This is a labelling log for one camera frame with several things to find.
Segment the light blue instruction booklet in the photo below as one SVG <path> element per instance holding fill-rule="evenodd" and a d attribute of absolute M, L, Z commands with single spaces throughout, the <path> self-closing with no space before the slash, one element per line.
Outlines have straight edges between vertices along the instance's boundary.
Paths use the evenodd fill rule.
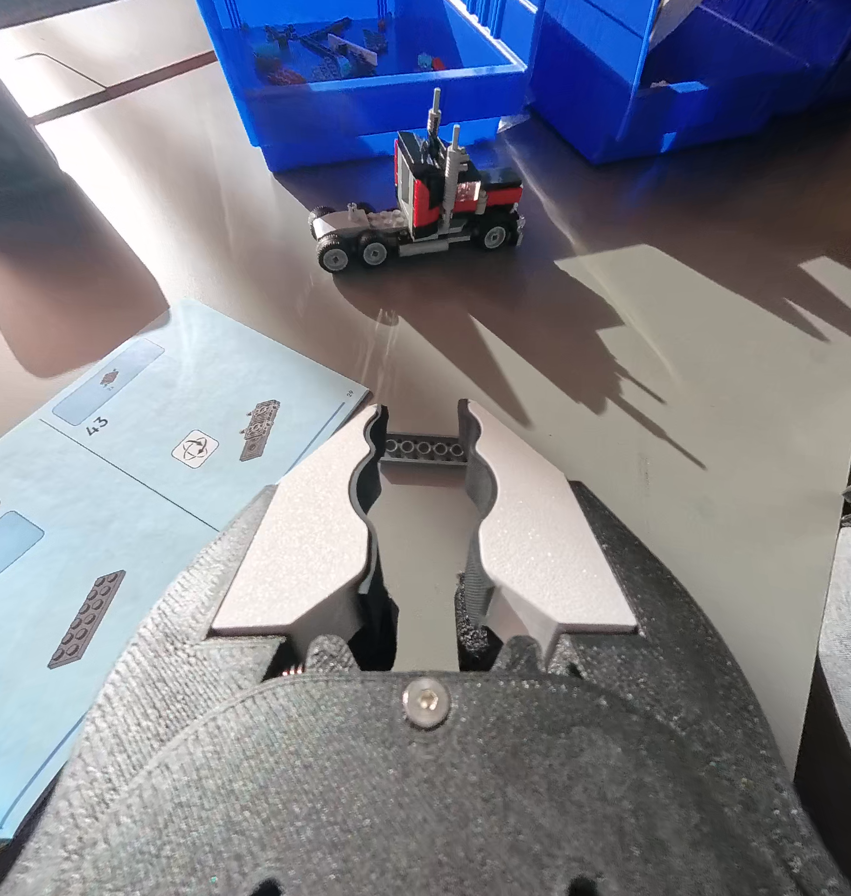
<path fill-rule="evenodd" d="M 162 592 L 369 393 L 185 300 L 0 438 L 0 848 Z"/>

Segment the dark grey cube power station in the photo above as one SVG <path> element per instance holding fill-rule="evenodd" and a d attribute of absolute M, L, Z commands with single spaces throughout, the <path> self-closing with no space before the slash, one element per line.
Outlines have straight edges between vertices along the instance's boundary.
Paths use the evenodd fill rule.
<path fill-rule="evenodd" d="M 59 187 L 65 179 L 55 154 L 0 79 L 0 204 Z"/>

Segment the pile of loose toy bricks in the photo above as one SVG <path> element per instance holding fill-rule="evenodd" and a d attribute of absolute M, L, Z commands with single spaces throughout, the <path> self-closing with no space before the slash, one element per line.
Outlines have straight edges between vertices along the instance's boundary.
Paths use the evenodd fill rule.
<path fill-rule="evenodd" d="M 420 52 L 404 60 L 396 35 L 397 18 L 388 11 L 372 20 L 342 17 L 319 26 L 244 24 L 252 69 L 266 86 L 371 79 L 405 73 L 432 73 L 446 68 L 442 59 Z"/>

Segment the person's grey sweatshirt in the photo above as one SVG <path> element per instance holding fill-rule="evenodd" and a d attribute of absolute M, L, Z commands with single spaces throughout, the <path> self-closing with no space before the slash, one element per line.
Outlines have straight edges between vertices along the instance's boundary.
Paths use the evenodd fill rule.
<path fill-rule="evenodd" d="M 851 882 L 851 483 L 843 497 L 794 782 Z"/>

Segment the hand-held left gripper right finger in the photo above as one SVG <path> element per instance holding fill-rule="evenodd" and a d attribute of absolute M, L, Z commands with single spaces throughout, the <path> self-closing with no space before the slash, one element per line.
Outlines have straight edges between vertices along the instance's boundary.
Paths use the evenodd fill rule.
<path fill-rule="evenodd" d="M 477 512 L 466 620 L 549 661 L 564 634 L 633 634 L 637 619 L 566 476 L 492 413 L 458 402 L 465 489 Z"/>

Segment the red black toy brick truck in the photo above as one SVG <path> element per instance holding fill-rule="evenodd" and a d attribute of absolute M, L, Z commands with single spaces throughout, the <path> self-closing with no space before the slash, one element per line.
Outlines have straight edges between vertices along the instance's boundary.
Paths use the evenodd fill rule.
<path fill-rule="evenodd" d="M 397 132 L 395 208 L 349 203 L 345 210 L 320 206 L 310 212 L 317 261 L 327 273 L 342 273 L 353 262 L 373 270 L 396 256 L 446 252 L 455 244 L 484 252 L 521 245 L 520 174 L 509 167 L 478 168 L 460 143 L 460 125 L 446 141 L 439 133 L 441 123 L 441 90 L 436 88 L 425 136 Z"/>

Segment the blue plastic bin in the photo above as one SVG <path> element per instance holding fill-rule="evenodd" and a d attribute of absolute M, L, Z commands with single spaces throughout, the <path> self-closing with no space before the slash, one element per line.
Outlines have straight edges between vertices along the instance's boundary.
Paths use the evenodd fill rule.
<path fill-rule="evenodd" d="M 441 90 L 442 126 L 490 140 L 525 103 L 541 2 L 200 1 L 196 3 L 251 145 L 270 171 L 391 151 L 399 130 L 423 130 Z M 426 52 L 446 68 L 343 82 L 273 87 L 252 69 L 248 39 L 263 25 L 319 26 L 342 17 L 397 18 L 404 60 Z"/>
<path fill-rule="evenodd" d="M 540 4 L 532 107 L 593 164 L 750 136 L 851 93 L 851 1 Z"/>

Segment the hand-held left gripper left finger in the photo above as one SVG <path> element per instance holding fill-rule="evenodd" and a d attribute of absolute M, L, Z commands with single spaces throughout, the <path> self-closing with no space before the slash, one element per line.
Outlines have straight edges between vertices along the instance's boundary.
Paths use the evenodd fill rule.
<path fill-rule="evenodd" d="M 282 635 L 299 653 L 322 635 L 380 643 L 391 611 L 368 512 L 387 423 L 385 406 L 367 406 L 281 479 L 211 634 Z"/>

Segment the dark grey toy brick plate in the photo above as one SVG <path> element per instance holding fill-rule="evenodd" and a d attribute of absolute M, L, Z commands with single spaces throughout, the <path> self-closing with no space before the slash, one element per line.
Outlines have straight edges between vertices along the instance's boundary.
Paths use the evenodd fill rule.
<path fill-rule="evenodd" d="M 387 432 L 383 464 L 464 468 L 466 450 L 455 435 Z"/>

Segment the grey desk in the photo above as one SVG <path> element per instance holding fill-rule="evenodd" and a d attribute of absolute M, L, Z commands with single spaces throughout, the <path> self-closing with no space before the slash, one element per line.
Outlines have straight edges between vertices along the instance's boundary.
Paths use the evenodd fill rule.
<path fill-rule="evenodd" d="M 451 433 L 477 400 L 688 589 L 795 767 L 851 466 L 851 103 L 594 168 L 504 126 L 520 249 L 333 279 L 308 209 L 387 159 L 273 176 L 192 2 L 0 30 L 0 78 L 75 183 L 0 220 L 0 436 L 194 299 Z"/>

